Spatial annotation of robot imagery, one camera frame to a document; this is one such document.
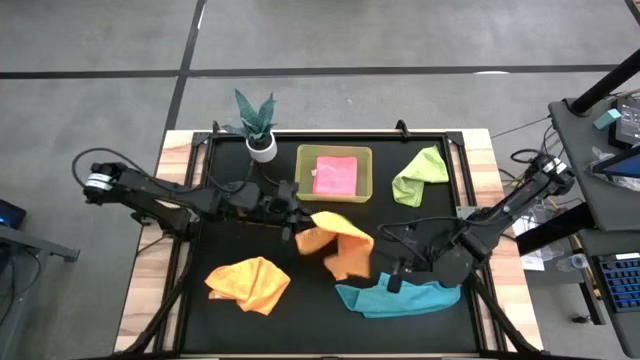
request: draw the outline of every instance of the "computer keyboard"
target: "computer keyboard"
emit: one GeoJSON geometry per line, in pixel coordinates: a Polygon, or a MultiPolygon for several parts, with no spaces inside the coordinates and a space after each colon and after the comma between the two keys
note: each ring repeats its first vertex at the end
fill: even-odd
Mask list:
{"type": "Polygon", "coordinates": [[[640,311],[640,253],[598,256],[616,312],[640,311]]]}

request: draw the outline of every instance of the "wooden table frame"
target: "wooden table frame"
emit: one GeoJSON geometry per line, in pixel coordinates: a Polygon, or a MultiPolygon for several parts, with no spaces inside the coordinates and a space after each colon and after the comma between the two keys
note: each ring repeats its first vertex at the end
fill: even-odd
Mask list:
{"type": "MultiPolygon", "coordinates": [[[[398,131],[399,130],[312,130],[308,132],[390,133],[398,131]]],[[[489,132],[486,129],[411,130],[412,133],[442,133],[447,131],[461,132],[463,134],[465,149],[464,155],[466,155],[466,160],[469,164],[471,181],[473,183],[473,189],[478,206],[495,205],[504,197],[504,193],[493,154],[493,148],[491,146],[491,139],[489,132]]],[[[174,130],[167,132],[162,146],[158,169],[156,171],[157,177],[177,183],[185,182],[187,163],[192,149],[191,144],[193,134],[195,132],[207,131],[174,130]]],[[[300,130],[280,130],[278,132],[300,132],[300,130]]],[[[457,146],[454,146],[454,144],[451,145],[450,149],[455,172],[455,183],[458,188],[460,202],[463,205],[468,204],[469,202],[467,191],[465,190],[465,178],[462,172],[460,154],[457,151],[457,146]]],[[[198,152],[195,156],[196,157],[194,159],[196,161],[196,167],[193,174],[192,185],[197,185],[200,180],[204,151],[198,152]]],[[[158,239],[160,235],[160,230],[156,227],[144,228],[140,238],[139,247],[151,243],[158,239]]],[[[179,266],[182,266],[184,264],[188,244],[183,243],[180,246],[181,250],[178,260],[180,263],[179,266]]],[[[129,346],[148,324],[149,320],[159,308],[165,288],[171,250],[172,240],[165,239],[153,248],[145,251],[143,255],[136,259],[120,322],[120,328],[116,338],[115,351],[124,350],[129,346]]],[[[516,328],[518,328],[518,330],[523,334],[525,339],[538,349],[542,349],[542,341],[538,331],[516,243],[507,238],[502,238],[499,245],[493,251],[493,256],[490,259],[490,268],[495,287],[495,294],[501,308],[516,328]]],[[[497,349],[493,321],[481,300],[479,303],[487,347],[490,350],[497,349]]],[[[167,321],[166,332],[164,334],[165,349],[171,349],[173,345],[172,340],[175,337],[178,307],[179,300],[173,307],[167,321]]],[[[509,350],[514,350],[513,346],[508,343],[508,340],[507,346],[509,350]]],[[[452,356],[454,354],[429,355],[452,356]]],[[[455,355],[473,356],[474,354],[455,355]]]]}

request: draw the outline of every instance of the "orange cloth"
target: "orange cloth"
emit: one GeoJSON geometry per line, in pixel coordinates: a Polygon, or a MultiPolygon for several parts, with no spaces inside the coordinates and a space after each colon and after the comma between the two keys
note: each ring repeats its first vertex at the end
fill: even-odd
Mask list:
{"type": "Polygon", "coordinates": [[[243,311],[269,315],[291,279],[262,256],[220,266],[204,281],[209,299],[235,299],[243,311]]]}
{"type": "Polygon", "coordinates": [[[311,215],[311,219],[316,227],[296,235],[300,254],[314,253],[337,239],[338,253],[324,259],[327,269],[336,280],[345,280],[349,275],[368,278],[373,238],[338,214],[323,211],[311,215]]]}

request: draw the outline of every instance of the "potted plant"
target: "potted plant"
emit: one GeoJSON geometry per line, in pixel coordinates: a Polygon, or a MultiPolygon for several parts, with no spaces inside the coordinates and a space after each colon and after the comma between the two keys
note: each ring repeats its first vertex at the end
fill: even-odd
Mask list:
{"type": "Polygon", "coordinates": [[[249,100],[236,89],[236,101],[240,110],[240,119],[242,127],[233,127],[224,125],[222,128],[232,134],[243,136],[246,141],[247,149],[251,157],[260,163],[266,163],[276,156],[278,147],[276,146],[276,138],[271,132],[276,124],[271,123],[273,118],[274,105],[273,93],[260,106],[260,110],[253,110],[249,100]]]}

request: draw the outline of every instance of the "pink cloth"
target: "pink cloth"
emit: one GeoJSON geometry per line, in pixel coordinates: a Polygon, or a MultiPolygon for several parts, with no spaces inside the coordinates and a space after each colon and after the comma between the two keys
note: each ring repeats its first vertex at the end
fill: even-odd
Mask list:
{"type": "Polygon", "coordinates": [[[313,193],[355,195],[358,182],[358,159],[353,156],[318,156],[313,193]]]}

